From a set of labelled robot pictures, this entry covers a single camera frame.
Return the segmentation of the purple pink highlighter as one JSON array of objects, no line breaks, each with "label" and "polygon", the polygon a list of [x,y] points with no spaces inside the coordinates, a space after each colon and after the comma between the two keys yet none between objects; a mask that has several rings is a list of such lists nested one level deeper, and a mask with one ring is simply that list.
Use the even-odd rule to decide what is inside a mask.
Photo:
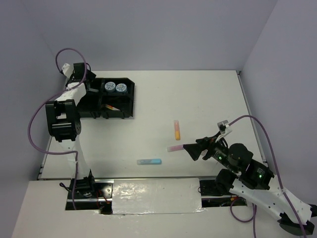
[{"label": "purple pink highlighter", "polygon": [[184,149],[183,145],[170,146],[170,147],[167,147],[167,152],[175,152],[175,151],[180,151],[183,149]]}]

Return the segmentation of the orange capped highlighter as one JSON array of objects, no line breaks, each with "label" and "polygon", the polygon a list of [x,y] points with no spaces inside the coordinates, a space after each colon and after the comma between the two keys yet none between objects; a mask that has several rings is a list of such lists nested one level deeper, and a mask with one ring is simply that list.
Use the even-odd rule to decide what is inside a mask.
[{"label": "orange capped highlighter", "polygon": [[94,92],[94,93],[99,93],[99,90],[98,89],[94,89],[94,88],[90,88],[89,91],[90,92]]}]

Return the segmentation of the orange thin pen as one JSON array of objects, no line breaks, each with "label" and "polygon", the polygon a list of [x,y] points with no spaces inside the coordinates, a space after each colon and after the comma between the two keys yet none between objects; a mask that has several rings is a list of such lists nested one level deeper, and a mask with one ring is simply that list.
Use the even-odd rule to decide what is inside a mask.
[{"label": "orange thin pen", "polygon": [[111,105],[105,105],[105,107],[106,107],[107,109],[109,109],[109,110],[112,110],[112,111],[119,111],[118,108],[115,108],[115,107],[113,107],[113,106],[111,106]]}]

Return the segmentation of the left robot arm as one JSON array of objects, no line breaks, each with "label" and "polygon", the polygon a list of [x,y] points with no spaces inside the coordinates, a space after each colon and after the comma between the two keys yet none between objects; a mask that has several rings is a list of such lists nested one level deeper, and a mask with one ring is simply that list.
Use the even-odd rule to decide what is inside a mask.
[{"label": "left robot arm", "polygon": [[86,84],[81,83],[82,77],[85,75],[93,80],[96,75],[91,72],[89,64],[83,62],[73,66],[65,64],[62,73],[68,79],[66,91],[45,104],[48,130],[66,153],[72,171],[69,191],[90,198],[96,194],[97,185],[81,149],[81,122],[77,106],[87,92]]}]

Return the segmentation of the blue round tape tin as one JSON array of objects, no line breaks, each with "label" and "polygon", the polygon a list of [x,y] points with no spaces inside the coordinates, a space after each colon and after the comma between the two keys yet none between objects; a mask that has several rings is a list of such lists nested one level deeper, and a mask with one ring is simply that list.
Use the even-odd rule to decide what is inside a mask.
[{"label": "blue round tape tin", "polygon": [[112,81],[106,82],[104,85],[104,89],[107,93],[112,93],[116,91],[116,84]]},{"label": "blue round tape tin", "polygon": [[128,87],[125,83],[119,83],[116,85],[115,90],[117,93],[125,94],[128,91]]}]

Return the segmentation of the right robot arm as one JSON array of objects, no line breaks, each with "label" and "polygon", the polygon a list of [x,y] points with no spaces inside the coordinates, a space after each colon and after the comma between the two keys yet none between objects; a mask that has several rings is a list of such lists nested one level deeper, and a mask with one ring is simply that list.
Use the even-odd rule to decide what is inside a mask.
[{"label": "right robot arm", "polygon": [[266,210],[286,232],[295,236],[312,235],[312,217],[317,207],[307,204],[290,191],[281,188],[278,177],[264,164],[253,159],[253,153],[242,143],[228,146],[216,137],[197,139],[183,148],[196,161],[202,152],[203,160],[215,159],[224,166],[215,180],[200,183],[200,193],[207,195],[235,194]]}]

